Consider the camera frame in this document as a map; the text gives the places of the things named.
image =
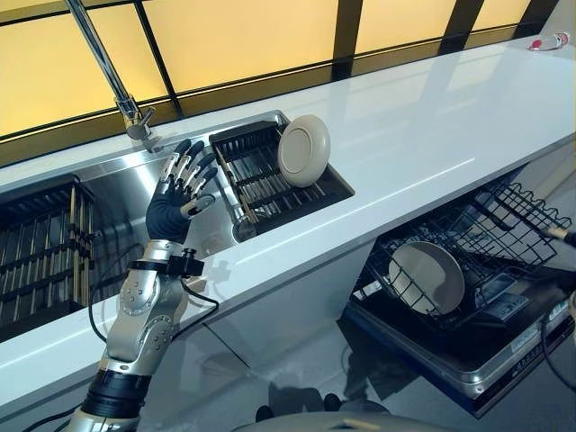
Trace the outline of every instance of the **kitchen counter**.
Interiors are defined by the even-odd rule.
[[[330,164],[355,190],[343,202],[207,258],[203,294],[224,310],[239,308],[567,142],[575,132],[576,49],[537,53],[527,45],[515,40],[470,49],[157,127],[168,136],[273,109],[290,119],[313,113],[328,126]],[[123,135],[3,168],[0,192],[130,145]],[[104,316],[96,319],[109,326],[115,298],[104,303],[96,308]],[[200,313],[189,307],[183,320]],[[11,412],[22,406],[20,398],[45,397],[49,384],[91,376],[103,347],[85,310],[0,344],[0,408]]]

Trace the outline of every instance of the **black cable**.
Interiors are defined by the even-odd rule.
[[[544,353],[544,359],[550,366],[550,369],[552,369],[552,372],[554,372],[554,375],[558,377],[558,379],[562,382],[562,384],[564,384],[566,387],[568,387],[570,390],[576,393],[576,384],[572,384],[570,381],[568,381],[560,373],[560,371],[556,368],[556,366],[552,363],[552,360],[550,359],[550,353],[548,352],[548,345],[546,343],[546,324],[548,323],[548,317],[550,317],[551,312],[552,310],[549,310],[548,313],[544,315],[544,318],[542,319],[542,325],[540,326],[540,341],[542,342],[542,352]]]
[[[143,246],[140,243],[135,243],[132,246],[128,247],[128,249],[126,249],[124,252],[122,252],[120,254],[120,256],[118,256],[116,259],[114,259],[112,261],[112,263],[108,266],[108,268],[106,268],[106,270],[100,275],[100,279],[98,279],[98,283],[96,284],[96,286],[92,290],[92,293],[90,294],[90,299],[88,300],[88,318],[90,319],[90,326],[92,327],[92,330],[94,331],[94,333],[104,343],[106,343],[106,336],[103,335],[102,333],[100,333],[100,330],[98,330],[98,328],[96,327],[95,321],[94,321],[94,312],[92,311],[92,306],[94,305],[94,298],[96,296],[96,293],[100,293],[100,297],[101,298],[103,297],[102,296],[102,281],[104,280],[104,277],[110,272],[110,270],[113,269],[114,266],[116,266],[124,257],[126,257],[134,248],[136,248],[138,246],[143,248]]]
[[[35,428],[39,428],[42,425],[45,425],[46,423],[49,423],[51,421],[54,420],[58,420],[58,419],[62,419],[65,416],[69,416],[71,415],[76,408],[78,408],[80,405],[82,405],[81,403],[77,404],[74,408],[71,408],[67,411],[63,411],[60,412],[59,414],[54,414],[53,416],[49,416],[46,418],[43,418],[42,420],[38,420],[36,423],[34,423],[33,425],[28,426],[26,429],[24,429],[22,432],[30,432],[31,430],[34,430]]]
[[[214,305],[214,307],[212,309],[210,309],[209,312],[203,314],[199,319],[195,319],[193,322],[188,324],[186,327],[180,328],[180,330],[178,330],[172,336],[172,340],[175,340],[177,337],[179,337],[180,335],[182,335],[183,333],[185,333],[186,331],[188,331],[189,329],[194,327],[199,322],[206,320],[210,315],[212,315],[220,307],[220,303],[217,300],[211,299],[209,297],[205,297],[205,296],[199,294],[198,292],[192,291],[190,288],[188,288],[186,286],[186,284],[184,283],[184,281],[182,279],[180,279],[180,284],[182,285],[182,288],[184,288],[184,291],[186,291],[187,293],[189,293],[193,297],[196,297],[197,299],[203,300],[203,301],[208,302],[208,303],[212,303]]]

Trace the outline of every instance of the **dishwasher rack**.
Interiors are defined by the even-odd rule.
[[[570,218],[561,217],[556,209],[524,191],[521,184],[496,180],[378,238],[356,289],[376,281],[388,296],[408,310],[424,300],[432,308],[428,314],[410,312],[435,331],[452,331],[477,317],[520,276],[529,278],[556,255],[552,241],[541,230],[549,226],[566,229],[571,224]],[[397,248],[413,241],[439,245],[462,268],[465,294],[454,311],[441,315],[392,257]],[[393,287],[396,279],[391,279],[388,271],[391,261],[400,268],[395,277],[409,280],[405,291]],[[402,297],[407,290],[418,293],[414,301],[406,302]]]

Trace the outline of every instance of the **chrome faucet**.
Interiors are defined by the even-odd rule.
[[[135,145],[141,144],[146,150],[151,152],[158,140],[158,137],[153,138],[152,131],[148,126],[150,117],[155,111],[154,107],[151,107],[146,114],[142,115],[140,108],[134,101],[134,97],[126,91],[124,84],[120,80],[81,0],[65,1],[114,92],[114,101],[124,117],[126,133]]]

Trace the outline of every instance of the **robot finger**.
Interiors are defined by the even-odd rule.
[[[200,192],[206,187],[208,182],[210,182],[218,174],[218,168],[209,168],[206,170],[202,177],[198,177],[194,180],[192,186],[190,186],[190,197],[194,199],[200,195]]]
[[[180,144],[178,144],[178,146],[174,150],[174,153],[172,153],[168,157],[166,163],[164,164],[162,170],[160,171],[160,178],[159,178],[160,183],[169,182],[170,176],[174,173],[173,171],[176,167],[176,164],[180,160],[180,157],[190,148],[191,145],[192,142],[189,139],[185,139]]]
[[[186,154],[180,159],[178,165],[174,168],[174,179],[176,183],[176,187],[181,186],[185,182],[185,178],[187,173],[193,169],[192,162],[194,158],[203,150],[204,143],[202,141],[196,142],[187,152]]]
[[[191,166],[190,169],[185,173],[183,188],[192,189],[195,182],[199,180],[202,171],[206,167],[208,167],[214,161],[215,158],[216,155],[214,155],[213,153],[209,153],[208,155],[200,159],[200,161],[195,166]]]
[[[180,207],[180,214],[182,214],[186,219],[191,219],[207,207],[210,207],[215,201],[216,198],[214,198],[213,195],[210,193],[203,193]]]

